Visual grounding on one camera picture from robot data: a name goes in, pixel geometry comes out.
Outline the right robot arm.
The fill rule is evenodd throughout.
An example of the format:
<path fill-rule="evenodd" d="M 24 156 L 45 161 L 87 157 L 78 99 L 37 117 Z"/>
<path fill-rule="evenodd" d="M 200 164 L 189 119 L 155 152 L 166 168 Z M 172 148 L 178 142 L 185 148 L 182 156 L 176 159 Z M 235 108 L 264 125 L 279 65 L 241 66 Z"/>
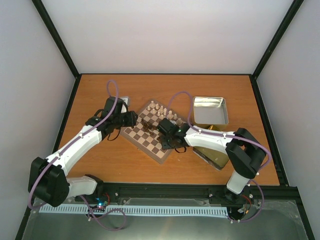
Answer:
<path fill-rule="evenodd" d="M 272 157 L 245 128 L 223 132 L 203 129 L 189 123 L 179 126 L 165 118 L 156 129 L 160 132 L 159 142 L 164 150 L 202 147 L 227 155 L 234 168 L 226 184 L 228 194 L 240 195 L 260 169 L 264 168 L 265 157 L 269 160 Z"/>

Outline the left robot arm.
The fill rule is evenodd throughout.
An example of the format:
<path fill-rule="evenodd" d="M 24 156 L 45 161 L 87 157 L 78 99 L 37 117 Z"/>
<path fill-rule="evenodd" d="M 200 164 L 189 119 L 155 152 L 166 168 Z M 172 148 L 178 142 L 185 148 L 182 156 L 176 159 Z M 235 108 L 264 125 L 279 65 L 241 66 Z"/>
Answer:
<path fill-rule="evenodd" d="M 104 182 L 92 174 L 69 178 L 75 164 L 94 146 L 124 127 L 134 127 L 138 115 L 128 110 L 130 98 L 109 97 L 103 109 L 89 118 L 80 132 L 66 145 L 47 156 L 37 157 L 31 163 L 28 182 L 29 197 L 34 197 L 52 207 L 61 205 L 66 199 L 87 195 L 99 201 L 104 195 Z"/>

